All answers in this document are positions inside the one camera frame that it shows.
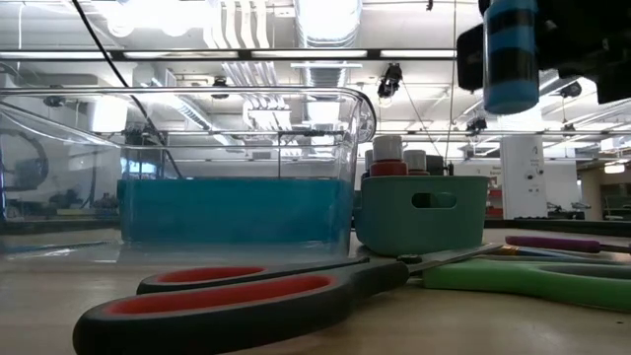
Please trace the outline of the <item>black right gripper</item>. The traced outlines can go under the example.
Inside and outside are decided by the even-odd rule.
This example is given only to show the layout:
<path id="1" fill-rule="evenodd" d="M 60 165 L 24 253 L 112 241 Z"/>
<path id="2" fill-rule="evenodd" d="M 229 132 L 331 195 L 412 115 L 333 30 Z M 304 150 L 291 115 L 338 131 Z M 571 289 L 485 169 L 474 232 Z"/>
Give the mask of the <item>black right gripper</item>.
<path id="1" fill-rule="evenodd" d="M 631 0 L 536 0 L 538 65 L 596 84 L 600 104 L 631 99 Z M 458 86 L 483 86 L 483 25 L 456 40 Z"/>

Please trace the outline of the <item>light blue paint bottle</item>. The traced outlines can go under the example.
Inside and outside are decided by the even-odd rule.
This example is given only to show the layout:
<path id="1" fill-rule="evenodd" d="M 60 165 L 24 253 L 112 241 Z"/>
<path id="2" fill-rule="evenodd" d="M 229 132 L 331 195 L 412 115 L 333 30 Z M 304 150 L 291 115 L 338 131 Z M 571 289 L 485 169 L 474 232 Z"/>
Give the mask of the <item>light blue paint bottle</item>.
<path id="1" fill-rule="evenodd" d="M 493 114 L 538 103 L 536 0 L 491 0 L 483 17 L 483 102 Z"/>

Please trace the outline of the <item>white capped tube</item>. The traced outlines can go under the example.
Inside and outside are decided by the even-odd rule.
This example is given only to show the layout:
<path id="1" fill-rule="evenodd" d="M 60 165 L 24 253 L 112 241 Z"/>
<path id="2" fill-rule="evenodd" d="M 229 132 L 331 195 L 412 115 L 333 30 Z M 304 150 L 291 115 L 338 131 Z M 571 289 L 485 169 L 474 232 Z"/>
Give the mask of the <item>white capped tube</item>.
<path id="1" fill-rule="evenodd" d="M 426 152 L 423 150 L 406 150 L 403 159 L 410 176 L 428 176 Z"/>

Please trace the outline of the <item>purple scissors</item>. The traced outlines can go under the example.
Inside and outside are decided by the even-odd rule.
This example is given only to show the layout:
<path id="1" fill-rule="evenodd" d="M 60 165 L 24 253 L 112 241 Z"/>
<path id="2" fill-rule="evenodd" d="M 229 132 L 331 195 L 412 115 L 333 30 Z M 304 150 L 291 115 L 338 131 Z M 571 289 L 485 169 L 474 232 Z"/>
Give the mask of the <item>purple scissors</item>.
<path id="1" fill-rule="evenodd" d="M 602 251 L 631 254 L 631 245 L 615 246 L 601 244 L 592 240 L 555 239 L 544 237 L 508 236 L 505 242 L 516 247 L 559 249 L 586 253 L 600 253 Z"/>

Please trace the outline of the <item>teal handled paintbrush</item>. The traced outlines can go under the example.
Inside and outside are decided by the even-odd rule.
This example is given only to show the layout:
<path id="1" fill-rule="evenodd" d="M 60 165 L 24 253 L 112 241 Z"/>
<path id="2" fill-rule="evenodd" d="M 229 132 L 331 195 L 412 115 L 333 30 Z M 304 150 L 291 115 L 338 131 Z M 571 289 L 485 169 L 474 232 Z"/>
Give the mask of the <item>teal handled paintbrush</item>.
<path id="1" fill-rule="evenodd" d="M 541 248 L 503 246 L 497 251 L 484 254 L 484 257 L 504 261 L 575 262 L 592 264 L 622 264 L 600 257 L 583 256 L 575 253 L 553 251 Z"/>

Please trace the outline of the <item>black overhead light bar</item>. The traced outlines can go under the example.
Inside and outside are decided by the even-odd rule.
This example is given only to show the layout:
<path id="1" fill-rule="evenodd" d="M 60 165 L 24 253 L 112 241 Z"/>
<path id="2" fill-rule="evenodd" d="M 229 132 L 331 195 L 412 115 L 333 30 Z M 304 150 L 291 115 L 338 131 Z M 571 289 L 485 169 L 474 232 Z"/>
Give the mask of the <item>black overhead light bar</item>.
<path id="1" fill-rule="evenodd" d="M 4 61 L 449 61 L 454 49 L 173 49 L 173 50 L 0 50 Z"/>

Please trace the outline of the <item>white pillar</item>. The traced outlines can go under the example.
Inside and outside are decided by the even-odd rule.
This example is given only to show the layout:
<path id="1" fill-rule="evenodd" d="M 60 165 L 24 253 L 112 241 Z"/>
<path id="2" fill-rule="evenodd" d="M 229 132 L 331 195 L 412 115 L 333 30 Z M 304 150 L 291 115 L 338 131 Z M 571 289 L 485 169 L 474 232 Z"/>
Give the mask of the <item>white pillar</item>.
<path id="1" fill-rule="evenodd" d="M 500 144 L 503 217 L 545 218 L 547 199 L 542 137 L 505 136 Z"/>

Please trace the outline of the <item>green scissors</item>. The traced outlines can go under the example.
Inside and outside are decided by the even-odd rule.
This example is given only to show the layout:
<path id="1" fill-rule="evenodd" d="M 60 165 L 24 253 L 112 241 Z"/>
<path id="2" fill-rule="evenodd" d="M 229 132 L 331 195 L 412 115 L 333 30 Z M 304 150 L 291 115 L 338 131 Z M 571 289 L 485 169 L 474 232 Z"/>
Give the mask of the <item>green scissors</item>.
<path id="1" fill-rule="evenodd" d="M 488 256 L 422 273 L 428 289 L 506 293 L 631 314 L 631 264 Z"/>

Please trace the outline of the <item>clear plastic bin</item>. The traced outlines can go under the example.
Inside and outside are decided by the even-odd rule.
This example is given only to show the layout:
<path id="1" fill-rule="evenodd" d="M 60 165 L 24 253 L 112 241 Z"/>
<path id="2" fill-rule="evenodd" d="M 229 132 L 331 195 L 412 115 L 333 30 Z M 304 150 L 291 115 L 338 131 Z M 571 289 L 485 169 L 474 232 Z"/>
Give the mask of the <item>clear plastic bin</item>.
<path id="1" fill-rule="evenodd" d="M 344 88 L 0 89 L 0 255 L 103 263 L 332 260 L 343 245 L 132 243 L 117 183 L 295 178 L 353 184 L 377 118 Z"/>

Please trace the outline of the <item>blue plastic bin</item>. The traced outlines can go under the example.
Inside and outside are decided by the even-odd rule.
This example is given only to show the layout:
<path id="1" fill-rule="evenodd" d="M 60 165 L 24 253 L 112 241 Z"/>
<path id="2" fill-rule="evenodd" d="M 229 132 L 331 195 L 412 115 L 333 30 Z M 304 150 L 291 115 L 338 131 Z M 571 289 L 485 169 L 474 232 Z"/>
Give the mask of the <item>blue plastic bin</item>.
<path id="1" fill-rule="evenodd" d="M 117 183 L 126 242 L 343 245 L 354 186 L 339 179 L 130 179 Z"/>

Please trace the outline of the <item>red and black scissors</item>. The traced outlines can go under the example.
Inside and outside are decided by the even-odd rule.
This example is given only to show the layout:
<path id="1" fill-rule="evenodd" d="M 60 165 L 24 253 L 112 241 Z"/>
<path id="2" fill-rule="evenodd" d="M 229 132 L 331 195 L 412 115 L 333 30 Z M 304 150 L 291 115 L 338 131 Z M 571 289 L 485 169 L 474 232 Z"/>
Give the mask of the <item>red and black scissors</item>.
<path id="1" fill-rule="evenodd" d="M 133 296 L 84 312 L 77 355 L 218 355 L 335 325 L 357 302 L 412 276 L 498 250 L 496 245 L 407 257 L 273 266 L 212 266 L 143 279 Z"/>

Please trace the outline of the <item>silver ceiling duct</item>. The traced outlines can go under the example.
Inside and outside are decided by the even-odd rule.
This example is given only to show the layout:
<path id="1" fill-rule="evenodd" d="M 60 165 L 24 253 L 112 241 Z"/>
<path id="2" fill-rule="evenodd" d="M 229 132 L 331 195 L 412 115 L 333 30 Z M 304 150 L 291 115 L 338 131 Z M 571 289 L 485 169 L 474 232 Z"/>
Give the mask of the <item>silver ceiling duct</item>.
<path id="1" fill-rule="evenodd" d="M 351 48 L 358 36 L 362 0 L 293 0 L 299 47 Z M 310 87 L 343 87 L 348 68 L 343 62 L 329 67 L 308 67 L 303 70 L 305 84 Z"/>

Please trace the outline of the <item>small teal handled bin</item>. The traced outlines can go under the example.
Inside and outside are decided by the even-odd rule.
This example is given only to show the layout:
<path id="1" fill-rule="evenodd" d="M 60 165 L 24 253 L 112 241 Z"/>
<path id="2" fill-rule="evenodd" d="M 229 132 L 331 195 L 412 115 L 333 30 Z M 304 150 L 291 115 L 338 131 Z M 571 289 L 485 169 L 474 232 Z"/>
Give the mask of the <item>small teal handled bin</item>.
<path id="1" fill-rule="evenodd" d="M 357 238 L 385 256 L 478 247 L 487 187 L 481 176 L 368 177 L 354 211 Z"/>

